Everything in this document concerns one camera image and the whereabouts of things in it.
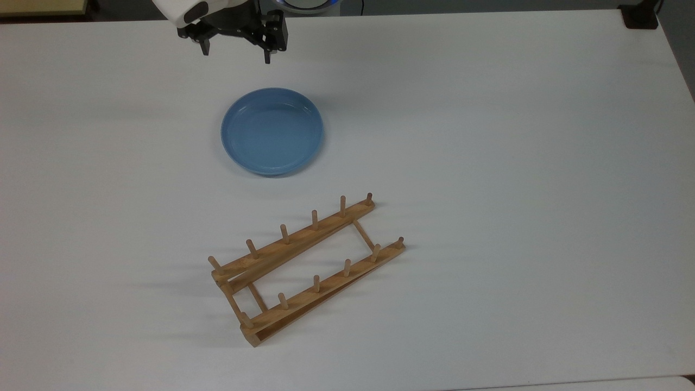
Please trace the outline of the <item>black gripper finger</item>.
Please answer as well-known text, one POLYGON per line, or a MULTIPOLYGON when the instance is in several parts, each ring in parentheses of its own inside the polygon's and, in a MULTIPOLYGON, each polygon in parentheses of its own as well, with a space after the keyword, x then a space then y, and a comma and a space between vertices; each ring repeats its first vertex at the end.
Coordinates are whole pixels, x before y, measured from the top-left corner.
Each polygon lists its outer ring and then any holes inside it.
POLYGON ((263 50, 265 64, 271 63, 271 55, 285 52, 288 42, 288 29, 283 10, 258 13, 251 18, 245 28, 245 38, 263 50))
POLYGON ((189 38, 199 44, 203 55, 210 54, 210 39, 215 35, 215 28, 204 22, 199 21, 195 24, 189 24, 181 29, 177 28, 177 35, 180 38, 189 38))

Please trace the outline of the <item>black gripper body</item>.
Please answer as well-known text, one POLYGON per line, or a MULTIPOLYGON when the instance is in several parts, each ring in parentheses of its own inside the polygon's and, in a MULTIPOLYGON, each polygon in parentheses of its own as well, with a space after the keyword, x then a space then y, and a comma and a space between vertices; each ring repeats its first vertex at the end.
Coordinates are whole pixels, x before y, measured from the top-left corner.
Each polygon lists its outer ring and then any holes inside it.
POLYGON ((258 13, 257 1, 196 1, 184 13, 184 27, 204 21, 215 28, 215 35, 245 38, 246 26, 258 13))

